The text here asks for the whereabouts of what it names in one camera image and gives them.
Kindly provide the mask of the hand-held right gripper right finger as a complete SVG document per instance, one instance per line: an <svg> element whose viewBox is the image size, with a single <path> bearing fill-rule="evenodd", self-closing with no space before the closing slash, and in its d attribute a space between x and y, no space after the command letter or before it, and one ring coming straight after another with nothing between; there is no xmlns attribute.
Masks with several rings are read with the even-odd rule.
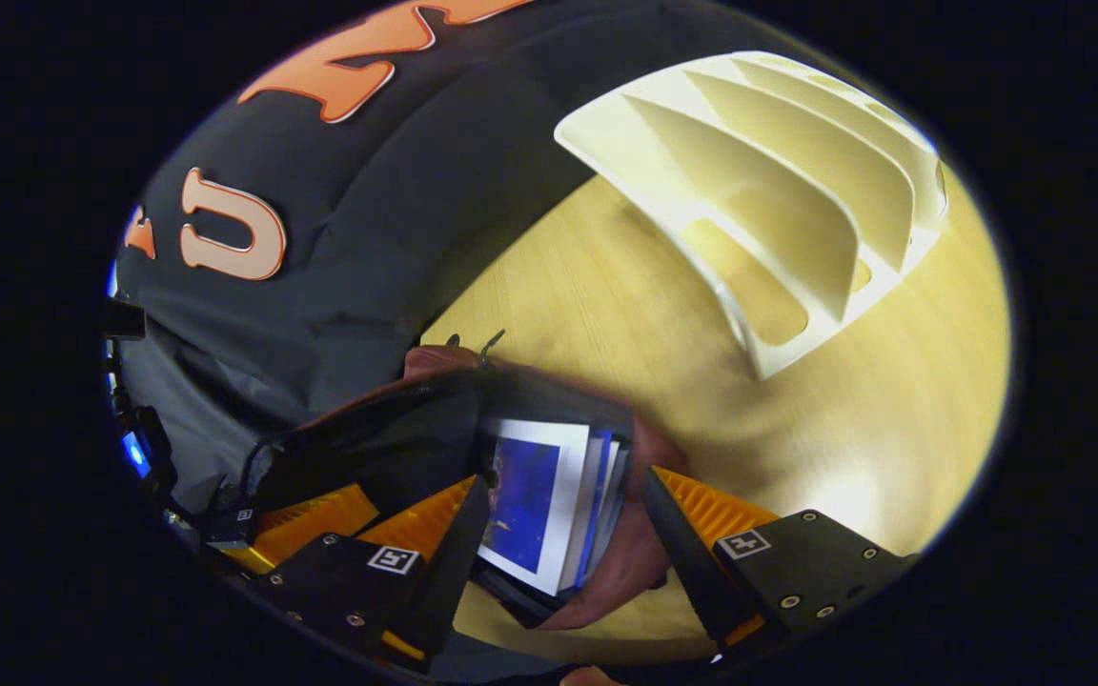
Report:
<svg viewBox="0 0 1098 686"><path fill-rule="evenodd" d="M645 511L722 653L772 653L858 611L918 563L815 509L788 516L653 466Z"/></svg>

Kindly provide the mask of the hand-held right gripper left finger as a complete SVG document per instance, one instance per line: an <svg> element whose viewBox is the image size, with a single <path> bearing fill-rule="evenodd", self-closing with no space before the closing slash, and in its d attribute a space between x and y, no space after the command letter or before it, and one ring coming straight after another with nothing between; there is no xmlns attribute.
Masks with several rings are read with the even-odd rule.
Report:
<svg viewBox="0 0 1098 686"><path fill-rule="evenodd" d="M427 672L452 631L489 513L488 483L471 474L363 535L314 535L253 578L253 599L349 656Z"/></svg>

